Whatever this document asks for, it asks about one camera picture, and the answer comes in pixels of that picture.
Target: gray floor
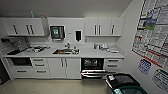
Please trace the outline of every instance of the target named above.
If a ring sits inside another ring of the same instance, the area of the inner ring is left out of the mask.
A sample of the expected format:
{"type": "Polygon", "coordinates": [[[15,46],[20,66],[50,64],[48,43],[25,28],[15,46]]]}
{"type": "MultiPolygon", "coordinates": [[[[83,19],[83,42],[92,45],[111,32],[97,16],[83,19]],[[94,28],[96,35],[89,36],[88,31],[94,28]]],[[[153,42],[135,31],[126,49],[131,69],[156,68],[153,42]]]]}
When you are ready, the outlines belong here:
{"type": "Polygon", "coordinates": [[[105,80],[16,79],[0,85],[0,94],[107,94],[105,80]]]}

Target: ceiling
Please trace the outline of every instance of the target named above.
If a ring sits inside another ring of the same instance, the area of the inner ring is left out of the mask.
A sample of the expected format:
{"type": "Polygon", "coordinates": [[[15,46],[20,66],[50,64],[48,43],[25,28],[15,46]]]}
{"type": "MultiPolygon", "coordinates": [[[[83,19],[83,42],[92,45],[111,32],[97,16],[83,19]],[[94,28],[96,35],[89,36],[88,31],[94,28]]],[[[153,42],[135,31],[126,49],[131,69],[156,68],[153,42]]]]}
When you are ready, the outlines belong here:
{"type": "Polygon", "coordinates": [[[0,0],[1,17],[118,17],[132,0],[0,0]]]}

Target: cabinet handle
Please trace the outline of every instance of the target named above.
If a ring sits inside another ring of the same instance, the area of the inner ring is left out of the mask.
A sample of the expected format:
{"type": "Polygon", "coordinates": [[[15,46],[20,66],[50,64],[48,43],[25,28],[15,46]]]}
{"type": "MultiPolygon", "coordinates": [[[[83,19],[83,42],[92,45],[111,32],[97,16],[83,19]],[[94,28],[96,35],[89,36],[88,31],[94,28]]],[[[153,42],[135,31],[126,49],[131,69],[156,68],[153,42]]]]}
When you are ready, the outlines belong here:
{"type": "Polygon", "coordinates": [[[13,28],[14,28],[14,30],[15,30],[15,33],[18,34],[18,32],[16,31],[16,27],[15,27],[15,25],[13,25],[13,28]]]}
{"type": "Polygon", "coordinates": [[[100,25],[99,25],[99,35],[100,35],[100,25]]]}
{"type": "Polygon", "coordinates": [[[63,61],[62,61],[62,59],[61,59],[61,63],[62,63],[62,67],[63,67],[63,61]]]}
{"type": "Polygon", "coordinates": [[[109,62],[118,62],[118,60],[108,60],[109,62]]]}
{"type": "Polygon", "coordinates": [[[37,73],[46,73],[46,71],[37,71],[37,73]]]}
{"type": "Polygon", "coordinates": [[[17,71],[17,72],[26,72],[26,71],[17,71]]]}
{"type": "Polygon", "coordinates": [[[32,25],[30,25],[30,28],[31,28],[32,34],[34,35],[34,31],[33,31],[32,25]]]}
{"type": "Polygon", "coordinates": [[[43,59],[34,59],[34,61],[43,61],[43,59]]]}
{"type": "Polygon", "coordinates": [[[96,25],[95,25],[95,35],[96,35],[96,25]]]}
{"type": "Polygon", "coordinates": [[[41,65],[40,64],[35,64],[35,66],[44,66],[44,64],[41,64],[41,65]]]}
{"type": "Polygon", "coordinates": [[[27,27],[27,31],[28,31],[28,33],[30,34],[28,25],[26,25],[26,27],[27,27]]]}
{"type": "Polygon", "coordinates": [[[66,63],[66,67],[68,67],[68,64],[67,64],[67,61],[66,61],[66,59],[65,59],[65,63],[66,63]]]}
{"type": "Polygon", "coordinates": [[[114,25],[113,25],[113,27],[112,27],[111,35],[113,35],[113,31],[114,31],[114,25]]]}
{"type": "Polygon", "coordinates": [[[117,67],[117,65],[107,65],[108,67],[117,67]]]}

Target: drawer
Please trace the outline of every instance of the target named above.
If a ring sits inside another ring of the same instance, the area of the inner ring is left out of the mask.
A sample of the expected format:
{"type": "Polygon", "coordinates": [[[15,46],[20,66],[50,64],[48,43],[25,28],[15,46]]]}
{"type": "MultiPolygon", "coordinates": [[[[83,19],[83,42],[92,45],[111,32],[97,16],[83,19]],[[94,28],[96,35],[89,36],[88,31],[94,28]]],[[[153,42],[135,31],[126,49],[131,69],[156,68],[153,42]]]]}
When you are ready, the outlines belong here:
{"type": "Polygon", "coordinates": [[[35,78],[51,78],[49,69],[33,69],[35,78]]]}
{"type": "Polygon", "coordinates": [[[121,69],[121,63],[111,63],[111,62],[105,62],[103,68],[104,69],[121,69]]]}
{"type": "Polygon", "coordinates": [[[47,58],[30,58],[32,63],[46,63],[47,58]]]}
{"type": "Polygon", "coordinates": [[[14,78],[33,78],[33,68],[28,69],[11,69],[14,78]]]}
{"type": "Polygon", "coordinates": [[[33,68],[48,68],[48,63],[32,63],[33,68]]]}
{"type": "Polygon", "coordinates": [[[120,69],[106,69],[109,74],[114,74],[114,73],[119,73],[121,70],[120,69]]]}
{"type": "Polygon", "coordinates": [[[104,59],[104,62],[120,63],[122,62],[122,59],[104,59]]]}

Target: refrigerator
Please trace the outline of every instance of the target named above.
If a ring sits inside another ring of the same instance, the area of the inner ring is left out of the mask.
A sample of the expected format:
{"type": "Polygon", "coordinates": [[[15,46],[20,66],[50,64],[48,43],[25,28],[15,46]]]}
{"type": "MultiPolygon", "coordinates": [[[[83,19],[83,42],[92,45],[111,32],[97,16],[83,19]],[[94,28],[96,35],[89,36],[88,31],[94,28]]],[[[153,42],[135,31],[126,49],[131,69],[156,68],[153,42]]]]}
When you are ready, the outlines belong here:
{"type": "Polygon", "coordinates": [[[9,80],[9,75],[1,61],[0,58],[0,85],[3,85],[5,82],[7,82],[9,80]]]}

